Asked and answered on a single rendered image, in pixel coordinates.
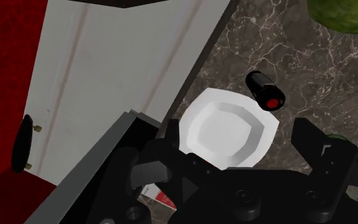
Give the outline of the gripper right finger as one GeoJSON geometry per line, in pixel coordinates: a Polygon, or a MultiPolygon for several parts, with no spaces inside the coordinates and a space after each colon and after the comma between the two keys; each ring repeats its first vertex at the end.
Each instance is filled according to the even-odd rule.
{"type": "Polygon", "coordinates": [[[358,203],[345,199],[349,185],[358,187],[358,147],[329,143],[306,118],[294,120],[291,144],[312,168],[305,185],[305,216],[308,219],[358,219],[358,203]]]}

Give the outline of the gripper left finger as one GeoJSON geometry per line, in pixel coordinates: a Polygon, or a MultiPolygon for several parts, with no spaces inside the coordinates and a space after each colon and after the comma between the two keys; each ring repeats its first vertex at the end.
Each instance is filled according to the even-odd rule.
{"type": "Polygon", "coordinates": [[[140,186],[155,183],[173,201],[177,211],[168,224],[221,224],[223,210],[206,182],[215,167],[196,155],[186,155],[173,142],[178,121],[167,137],[143,139],[135,147],[119,145],[102,165],[103,175],[86,224],[152,224],[149,207],[137,200],[140,186]]]}

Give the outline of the green round thing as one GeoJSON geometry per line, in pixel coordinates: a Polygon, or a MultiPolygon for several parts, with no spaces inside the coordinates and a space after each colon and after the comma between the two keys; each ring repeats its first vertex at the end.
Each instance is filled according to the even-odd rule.
{"type": "Polygon", "coordinates": [[[339,134],[328,134],[326,141],[329,143],[348,143],[349,140],[339,134]]]}

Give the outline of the red and white box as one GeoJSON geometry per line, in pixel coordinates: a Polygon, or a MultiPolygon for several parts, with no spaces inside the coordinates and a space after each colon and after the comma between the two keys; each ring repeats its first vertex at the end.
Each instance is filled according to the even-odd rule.
{"type": "Polygon", "coordinates": [[[169,207],[175,211],[177,210],[174,203],[155,184],[144,186],[141,194],[161,203],[166,207],[169,207]]]}

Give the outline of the white plate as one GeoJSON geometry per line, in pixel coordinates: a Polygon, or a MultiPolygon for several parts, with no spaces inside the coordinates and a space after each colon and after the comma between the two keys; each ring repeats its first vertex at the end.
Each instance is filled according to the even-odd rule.
{"type": "Polygon", "coordinates": [[[229,90],[206,88],[179,121],[179,150],[225,170],[253,167],[266,155],[279,126],[257,102],[229,90]]]}

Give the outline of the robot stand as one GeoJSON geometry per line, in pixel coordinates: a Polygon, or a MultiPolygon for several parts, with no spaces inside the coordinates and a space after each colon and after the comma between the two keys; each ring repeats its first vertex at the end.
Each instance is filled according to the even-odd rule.
{"type": "Polygon", "coordinates": [[[144,182],[130,176],[159,127],[144,113],[124,112],[24,224],[151,224],[137,200],[144,182]]]}

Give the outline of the black bottle with red cap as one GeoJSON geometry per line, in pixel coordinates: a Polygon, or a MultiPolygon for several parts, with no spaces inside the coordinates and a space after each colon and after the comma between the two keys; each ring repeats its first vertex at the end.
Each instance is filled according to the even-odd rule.
{"type": "Polygon", "coordinates": [[[276,111],[284,105],[285,94],[264,73],[250,72],[245,78],[245,83],[261,109],[276,111]]]}

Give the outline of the green watermelon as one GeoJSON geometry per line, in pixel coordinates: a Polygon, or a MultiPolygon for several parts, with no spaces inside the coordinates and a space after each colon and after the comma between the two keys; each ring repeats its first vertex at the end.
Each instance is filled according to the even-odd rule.
{"type": "Polygon", "coordinates": [[[306,0],[309,16],[333,31],[358,34],[358,0],[306,0]]]}

